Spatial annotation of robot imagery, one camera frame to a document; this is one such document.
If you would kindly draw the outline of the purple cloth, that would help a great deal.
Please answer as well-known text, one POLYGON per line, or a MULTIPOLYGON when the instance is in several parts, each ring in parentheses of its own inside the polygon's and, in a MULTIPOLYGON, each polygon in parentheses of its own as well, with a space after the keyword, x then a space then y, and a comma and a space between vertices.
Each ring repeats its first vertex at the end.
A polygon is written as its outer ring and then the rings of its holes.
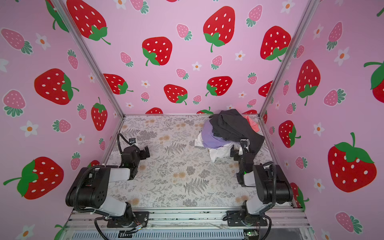
POLYGON ((206 121, 201 131, 201 137, 203 141, 203 146, 210 149, 218 149, 221 147, 228 147, 233 143, 226 141, 221 137, 215 137, 213 133, 213 126, 210 121, 206 121))

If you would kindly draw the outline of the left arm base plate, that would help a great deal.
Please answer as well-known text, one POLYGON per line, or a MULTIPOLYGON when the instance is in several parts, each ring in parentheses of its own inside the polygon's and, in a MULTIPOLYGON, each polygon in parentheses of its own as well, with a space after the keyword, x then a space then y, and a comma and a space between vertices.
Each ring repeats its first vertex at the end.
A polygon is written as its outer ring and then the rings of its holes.
POLYGON ((125 214, 121 217, 111 217, 108 220, 107 228, 145 228, 149 220, 150 212, 134 211, 132 214, 125 214))

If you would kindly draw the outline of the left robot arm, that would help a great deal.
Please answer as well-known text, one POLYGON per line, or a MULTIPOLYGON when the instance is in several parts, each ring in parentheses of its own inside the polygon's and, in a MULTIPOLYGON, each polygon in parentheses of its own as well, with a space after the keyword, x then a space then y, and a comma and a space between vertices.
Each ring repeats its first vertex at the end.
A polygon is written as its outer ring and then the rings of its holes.
POLYGON ((148 212, 134 213, 128 202, 108 195, 109 184, 131 181, 138 173, 141 160, 150 157, 149 148, 137 146, 121 152, 122 162, 117 166, 82 168, 66 195, 66 205, 78 213, 96 213, 108 218, 109 228, 133 227, 147 222, 148 212))

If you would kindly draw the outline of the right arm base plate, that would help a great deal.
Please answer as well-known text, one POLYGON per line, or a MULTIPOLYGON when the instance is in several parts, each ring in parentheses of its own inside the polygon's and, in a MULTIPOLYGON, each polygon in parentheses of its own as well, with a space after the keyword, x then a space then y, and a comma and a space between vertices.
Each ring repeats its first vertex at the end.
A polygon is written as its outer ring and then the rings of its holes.
POLYGON ((223 217, 230 227, 267 227, 268 221, 259 215, 250 215, 242 211, 227 211, 223 217))

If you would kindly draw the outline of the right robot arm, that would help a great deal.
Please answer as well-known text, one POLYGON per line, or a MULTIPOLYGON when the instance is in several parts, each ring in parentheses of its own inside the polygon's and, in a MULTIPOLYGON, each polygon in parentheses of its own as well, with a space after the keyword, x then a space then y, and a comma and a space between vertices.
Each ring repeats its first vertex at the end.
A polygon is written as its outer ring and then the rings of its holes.
POLYGON ((237 151, 231 156, 239 162, 238 183, 243 187, 256 188, 257 195, 245 200, 239 211, 226 213, 223 218, 231 227, 266 226, 266 212, 276 204, 291 202, 294 193, 281 167, 274 162, 255 165, 255 153, 249 140, 240 142, 242 155, 237 151))

